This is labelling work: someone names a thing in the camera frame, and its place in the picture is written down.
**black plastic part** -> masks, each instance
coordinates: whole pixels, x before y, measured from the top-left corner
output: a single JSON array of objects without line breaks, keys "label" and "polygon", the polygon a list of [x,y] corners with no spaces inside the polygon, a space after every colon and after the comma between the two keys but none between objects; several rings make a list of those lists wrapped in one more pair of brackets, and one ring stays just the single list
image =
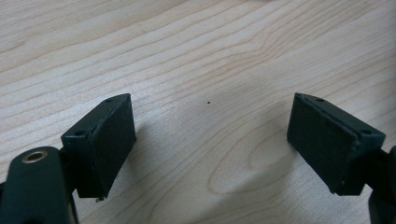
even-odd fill
[{"label": "black plastic part", "polygon": [[[29,155],[32,159],[26,162]],[[40,156],[41,160],[33,162]],[[34,148],[11,162],[1,200],[0,223],[77,222],[73,198],[67,193],[56,148]]]},{"label": "black plastic part", "polygon": [[136,141],[131,95],[104,100],[62,135],[80,198],[107,197]]},{"label": "black plastic part", "polygon": [[365,184],[365,158],[380,150],[385,135],[315,96],[296,93],[288,141],[332,193],[359,195]]}]

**small dark spot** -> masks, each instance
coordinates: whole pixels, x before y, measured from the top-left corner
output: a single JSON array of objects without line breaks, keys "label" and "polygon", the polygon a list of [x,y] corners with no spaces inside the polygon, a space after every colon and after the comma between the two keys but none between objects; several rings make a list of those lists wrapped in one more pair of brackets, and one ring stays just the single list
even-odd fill
[{"label": "small dark spot", "polygon": [[362,132],[362,133],[365,133],[365,134],[372,134],[372,132],[370,132],[370,131],[368,131],[368,130],[361,130],[361,132]]},{"label": "small dark spot", "polygon": [[78,131],[75,132],[75,136],[82,136],[85,132],[84,131]]}]

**wooden table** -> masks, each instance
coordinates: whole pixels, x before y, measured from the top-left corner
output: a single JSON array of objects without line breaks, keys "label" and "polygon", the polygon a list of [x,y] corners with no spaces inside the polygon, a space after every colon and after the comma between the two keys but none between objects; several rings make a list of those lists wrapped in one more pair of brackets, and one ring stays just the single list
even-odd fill
[{"label": "wooden table", "polygon": [[368,223],[286,141],[295,92],[396,145],[396,2],[2,1],[1,180],[25,150],[132,94],[138,140],[81,223]]}]

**wood grain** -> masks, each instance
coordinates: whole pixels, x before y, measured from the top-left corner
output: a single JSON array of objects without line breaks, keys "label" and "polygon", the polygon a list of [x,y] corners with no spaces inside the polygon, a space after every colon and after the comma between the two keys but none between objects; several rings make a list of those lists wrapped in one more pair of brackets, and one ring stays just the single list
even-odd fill
[{"label": "wood grain", "polygon": [[396,145],[396,2],[2,1],[0,172],[103,99],[132,94],[137,143],[81,223],[368,223],[286,141],[295,92]]}]

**screw hole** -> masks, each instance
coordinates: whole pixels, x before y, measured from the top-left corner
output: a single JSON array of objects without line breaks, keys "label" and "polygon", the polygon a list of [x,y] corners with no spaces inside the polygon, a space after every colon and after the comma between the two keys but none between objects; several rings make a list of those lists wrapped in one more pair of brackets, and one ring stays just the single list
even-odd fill
[{"label": "screw hole", "polygon": [[370,131],[368,131],[368,130],[361,130],[361,132],[362,132],[362,133],[365,133],[365,134],[372,134],[372,132],[370,132]]},{"label": "screw hole", "polygon": [[33,163],[37,161],[41,161],[44,158],[46,158],[48,155],[47,151],[35,151],[27,154],[25,157],[23,157],[22,162],[23,163]]},{"label": "screw hole", "polygon": [[75,132],[75,136],[82,136],[85,132],[84,131],[78,131]]}]

